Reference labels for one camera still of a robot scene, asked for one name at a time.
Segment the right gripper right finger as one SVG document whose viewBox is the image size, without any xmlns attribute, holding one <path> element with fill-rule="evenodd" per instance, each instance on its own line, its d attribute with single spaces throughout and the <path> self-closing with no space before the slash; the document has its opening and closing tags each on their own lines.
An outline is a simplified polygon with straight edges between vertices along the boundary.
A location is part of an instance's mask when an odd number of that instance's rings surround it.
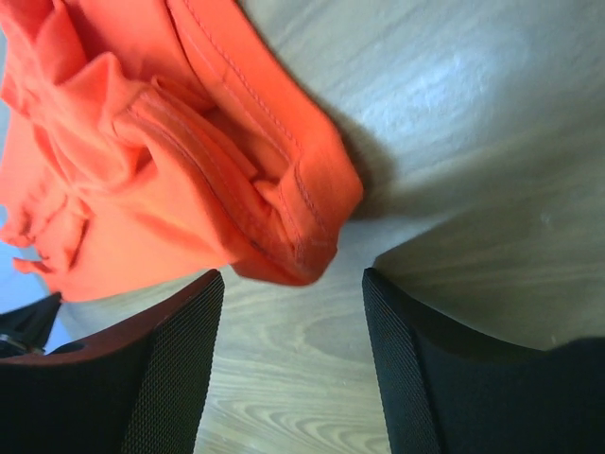
<svg viewBox="0 0 605 454">
<path fill-rule="evenodd" d="M 362 278 L 394 453 L 600 453 L 604 340 L 541 351 L 427 306 L 378 270 Z"/>
</svg>

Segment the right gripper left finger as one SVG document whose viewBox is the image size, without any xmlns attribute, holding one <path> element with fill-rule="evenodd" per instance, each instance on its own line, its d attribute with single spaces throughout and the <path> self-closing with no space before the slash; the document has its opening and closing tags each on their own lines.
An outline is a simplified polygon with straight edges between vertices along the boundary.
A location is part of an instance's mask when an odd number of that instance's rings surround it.
<svg viewBox="0 0 605 454">
<path fill-rule="evenodd" d="M 42 355 L 1 355 L 5 453 L 191 453 L 224 298 L 218 271 Z"/>
</svg>

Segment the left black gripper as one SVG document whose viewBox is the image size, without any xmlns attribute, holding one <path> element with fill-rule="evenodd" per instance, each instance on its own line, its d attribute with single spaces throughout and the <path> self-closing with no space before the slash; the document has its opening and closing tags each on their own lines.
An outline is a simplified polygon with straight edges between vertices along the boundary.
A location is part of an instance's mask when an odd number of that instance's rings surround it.
<svg viewBox="0 0 605 454">
<path fill-rule="evenodd" d="M 28 306 L 1 315 L 1 355 L 42 355 L 61 307 L 61 295 L 52 293 Z"/>
</svg>

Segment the orange t-shirt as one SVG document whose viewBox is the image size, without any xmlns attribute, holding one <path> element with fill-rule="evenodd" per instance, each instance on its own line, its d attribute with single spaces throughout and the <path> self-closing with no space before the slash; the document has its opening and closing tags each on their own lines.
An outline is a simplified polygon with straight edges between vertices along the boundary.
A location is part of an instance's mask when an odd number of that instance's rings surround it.
<svg viewBox="0 0 605 454">
<path fill-rule="evenodd" d="M 70 302 L 230 266 L 316 282 L 363 187 L 233 1 L 5 1 L 1 230 Z"/>
</svg>

